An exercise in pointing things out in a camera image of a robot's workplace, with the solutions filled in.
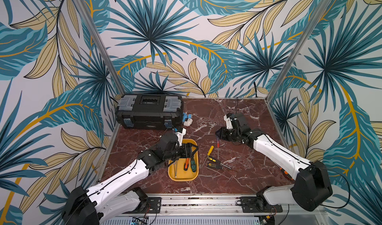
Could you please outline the green black handle screwdriver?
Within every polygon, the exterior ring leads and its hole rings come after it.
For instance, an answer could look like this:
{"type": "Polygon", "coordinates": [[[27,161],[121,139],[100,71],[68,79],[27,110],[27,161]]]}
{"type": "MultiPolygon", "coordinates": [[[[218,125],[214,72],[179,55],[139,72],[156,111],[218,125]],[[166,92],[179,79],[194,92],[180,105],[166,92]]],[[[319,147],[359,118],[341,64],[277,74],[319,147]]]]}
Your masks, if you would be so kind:
{"type": "Polygon", "coordinates": [[[196,172],[197,172],[196,161],[195,161],[195,159],[194,159],[193,157],[191,158],[191,169],[192,169],[192,172],[193,172],[193,173],[196,173],[196,172]]]}

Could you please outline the long yellow black screwdriver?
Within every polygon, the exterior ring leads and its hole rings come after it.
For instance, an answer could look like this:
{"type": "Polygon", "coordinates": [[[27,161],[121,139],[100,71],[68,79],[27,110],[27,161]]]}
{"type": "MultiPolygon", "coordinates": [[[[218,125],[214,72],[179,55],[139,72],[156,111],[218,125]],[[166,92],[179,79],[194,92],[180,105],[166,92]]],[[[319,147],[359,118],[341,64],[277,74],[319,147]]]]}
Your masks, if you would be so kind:
{"type": "Polygon", "coordinates": [[[210,157],[210,155],[211,155],[211,153],[212,153],[213,149],[214,149],[214,146],[212,145],[212,146],[210,147],[210,149],[209,149],[208,153],[207,153],[207,156],[206,156],[206,158],[205,158],[205,160],[204,160],[204,162],[203,162],[202,166],[204,166],[204,165],[205,165],[205,163],[207,162],[207,160],[208,160],[208,158],[210,157]]]}

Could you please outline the orange slim screwdriver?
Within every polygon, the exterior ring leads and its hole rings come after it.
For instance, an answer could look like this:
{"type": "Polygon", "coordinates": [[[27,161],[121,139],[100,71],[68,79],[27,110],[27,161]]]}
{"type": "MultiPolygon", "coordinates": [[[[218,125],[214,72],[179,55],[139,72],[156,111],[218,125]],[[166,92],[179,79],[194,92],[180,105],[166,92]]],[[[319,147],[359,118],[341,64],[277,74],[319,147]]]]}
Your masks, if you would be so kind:
{"type": "Polygon", "coordinates": [[[283,168],[280,168],[280,171],[284,177],[289,177],[289,174],[283,168]]]}

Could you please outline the orange black handle screwdriver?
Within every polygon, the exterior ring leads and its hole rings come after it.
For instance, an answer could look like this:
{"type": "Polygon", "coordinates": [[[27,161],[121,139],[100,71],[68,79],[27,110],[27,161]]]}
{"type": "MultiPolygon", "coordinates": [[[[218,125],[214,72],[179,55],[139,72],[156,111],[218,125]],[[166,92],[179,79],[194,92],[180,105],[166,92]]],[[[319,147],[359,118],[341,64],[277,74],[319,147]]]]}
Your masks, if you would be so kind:
{"type": "Polygon", "coordinates": [[[184,171],[187,171],[190,167],[190,158],[186,158],[185,163],[184,163],[184,171]]]}

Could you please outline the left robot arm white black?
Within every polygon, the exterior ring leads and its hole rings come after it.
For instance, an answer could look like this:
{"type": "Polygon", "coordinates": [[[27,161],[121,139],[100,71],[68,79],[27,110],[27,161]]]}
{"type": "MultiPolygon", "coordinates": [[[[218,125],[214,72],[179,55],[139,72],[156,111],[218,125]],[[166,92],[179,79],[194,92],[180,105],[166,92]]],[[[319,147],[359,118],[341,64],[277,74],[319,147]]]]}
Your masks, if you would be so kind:
{"type": "Polygon", "coordinates": [[[136,187],[126,194],[123,191],[179,159],[196,159],[199,148],[194,142],[186,142],[185,134],[167,132],[119,173],[88,189],[75,188],[62,212],[64,224],[100,225],[123,213],[144,209],[147,195],[142,189],[136,187]]]}

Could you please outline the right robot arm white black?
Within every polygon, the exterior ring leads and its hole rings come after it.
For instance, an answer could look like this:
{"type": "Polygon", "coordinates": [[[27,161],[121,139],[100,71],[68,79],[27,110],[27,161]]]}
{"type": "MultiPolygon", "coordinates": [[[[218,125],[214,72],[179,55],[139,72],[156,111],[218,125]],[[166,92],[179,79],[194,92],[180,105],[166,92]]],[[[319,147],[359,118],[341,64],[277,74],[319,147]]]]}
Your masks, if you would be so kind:
{"type": "Polygon", "coordinates": [[[312,212],[332,196],[328,169],[320,161],[303,158],[273,140],[260,129],[252,129],[242,113],[224,116],[225,126],[216,131],[220,140],[245,144],[279,166],[294,181],[291,185],[271,186],[257,193],[264,206],[297,204],[312,212]]]}

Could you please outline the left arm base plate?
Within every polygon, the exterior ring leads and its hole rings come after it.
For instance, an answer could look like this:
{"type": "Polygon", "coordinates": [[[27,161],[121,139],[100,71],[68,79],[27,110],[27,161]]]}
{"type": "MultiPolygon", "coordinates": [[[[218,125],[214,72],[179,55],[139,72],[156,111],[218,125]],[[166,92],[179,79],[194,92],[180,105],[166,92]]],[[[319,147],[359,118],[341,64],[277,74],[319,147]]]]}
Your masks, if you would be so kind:
{"type": "Polygon", "coordinates": [[[148,197],[143,201],[124,201],[123,214],[157,214],[161,212],[162,198],[148,197]]]}

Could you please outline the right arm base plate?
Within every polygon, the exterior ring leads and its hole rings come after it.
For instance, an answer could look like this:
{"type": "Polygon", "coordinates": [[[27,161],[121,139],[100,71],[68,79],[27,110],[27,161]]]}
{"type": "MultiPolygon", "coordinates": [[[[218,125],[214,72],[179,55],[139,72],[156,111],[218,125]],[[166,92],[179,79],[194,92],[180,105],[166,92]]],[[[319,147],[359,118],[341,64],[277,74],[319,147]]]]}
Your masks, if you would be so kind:
{"type": "Polygon", "coordinates": [[[283,212],[281,205],[270,205],[262,197],[240,197],[235,205],[242,208],[243,213],[269,213],[283,212]]]}

